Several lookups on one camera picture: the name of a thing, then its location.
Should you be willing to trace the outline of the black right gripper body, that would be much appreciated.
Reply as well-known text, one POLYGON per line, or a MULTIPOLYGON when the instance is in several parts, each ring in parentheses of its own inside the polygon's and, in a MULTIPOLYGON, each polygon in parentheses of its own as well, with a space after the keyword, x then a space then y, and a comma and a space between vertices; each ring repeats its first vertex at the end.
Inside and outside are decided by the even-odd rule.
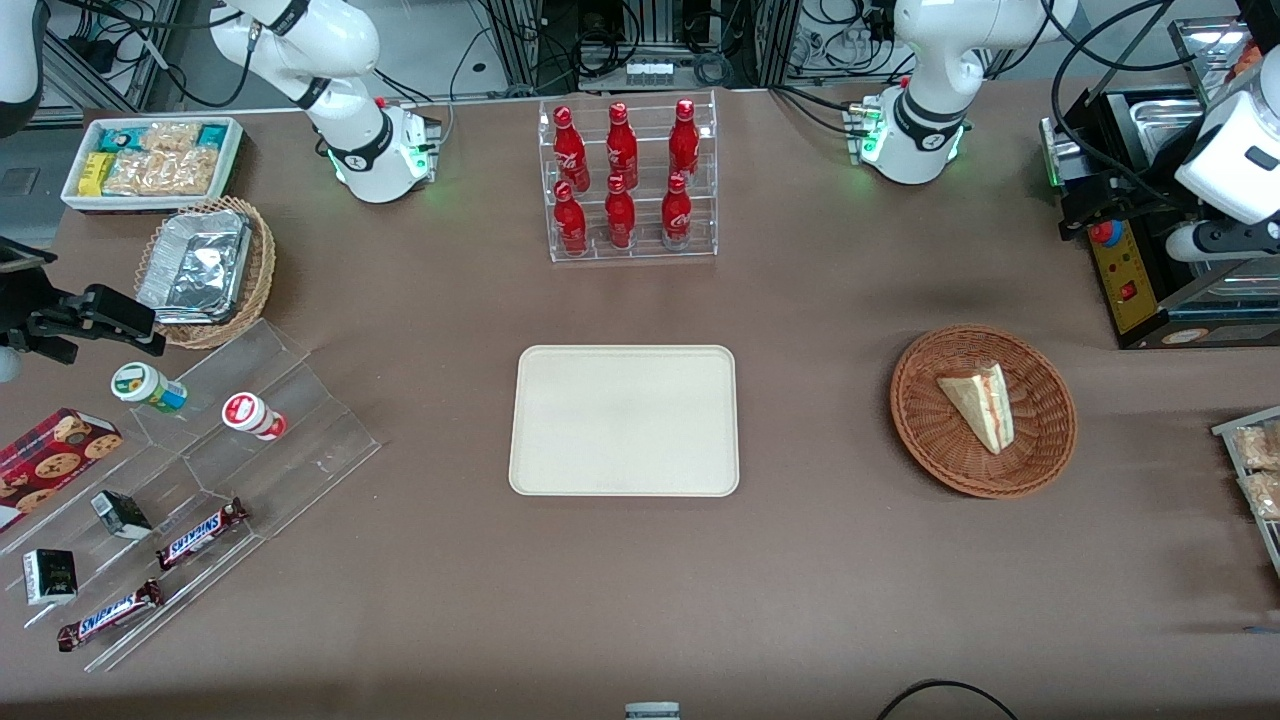
POLYGON ((46 311, 63 320, 61 301, 70 292, 56 288, 41 268, 4 272, 1 275, 1 347, 19 354, 37 354, 60 364, 73 364, 73 343, 58 337, 28 333, 28 320, 46 311))

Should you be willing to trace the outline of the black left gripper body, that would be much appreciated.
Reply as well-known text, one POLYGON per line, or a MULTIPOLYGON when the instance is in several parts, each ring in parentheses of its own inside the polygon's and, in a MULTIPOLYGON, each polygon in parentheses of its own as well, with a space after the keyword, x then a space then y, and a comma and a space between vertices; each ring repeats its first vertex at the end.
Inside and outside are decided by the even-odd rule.
POLYGON ((1101 172, 1091 178, 1112 179, 1114 204, 1108 209, 1111 222, 1138 222, 1149 218, 1155 228, 1148 232, 1161 236, 1198 219, 1198 202, 1179 191, 1162 190, 1158 186, 1155 190, 1143 190, 1117 172, 1101 172))

